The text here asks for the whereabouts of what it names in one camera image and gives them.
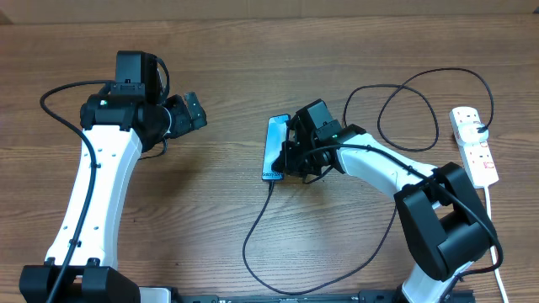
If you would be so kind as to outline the blue Galaxy smartphone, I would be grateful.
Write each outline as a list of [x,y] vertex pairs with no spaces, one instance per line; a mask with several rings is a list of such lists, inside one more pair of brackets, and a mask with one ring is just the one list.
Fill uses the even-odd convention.
[[264,160],[262,167],[263,181],[280,181],[284,179],[282,168],[273,168],[280,157],[282,144],[288,139],[287,122],[291,119],[289,114],[281,114],[269,118],[264,147]]

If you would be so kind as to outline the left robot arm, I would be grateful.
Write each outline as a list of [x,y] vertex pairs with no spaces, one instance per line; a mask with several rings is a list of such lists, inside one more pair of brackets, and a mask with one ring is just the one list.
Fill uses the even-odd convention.
[[41,265],[24,266],[19,290],[28,302],[179,302],[174,287],[140,286],[118,270],[118,235],[135,165],[157,144],[166,145],[207,124],[196,94],[171,95],[164,61],[136,50],[116,55],[115,79],[80,109],[75,126],[53,119],[82,140],[67,212]]

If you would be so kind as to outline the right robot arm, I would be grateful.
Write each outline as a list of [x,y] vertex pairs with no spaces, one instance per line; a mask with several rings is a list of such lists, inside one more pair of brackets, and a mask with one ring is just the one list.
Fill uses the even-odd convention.
[[330,167],[394,199],[415,266],[393,296],[444,302],[472,264],[499,249],[494,224],[465,169],[416,162],[380,144],[358,125],[341,125],[318,99],[294,115],[269,118],[262,178],[323,176]]

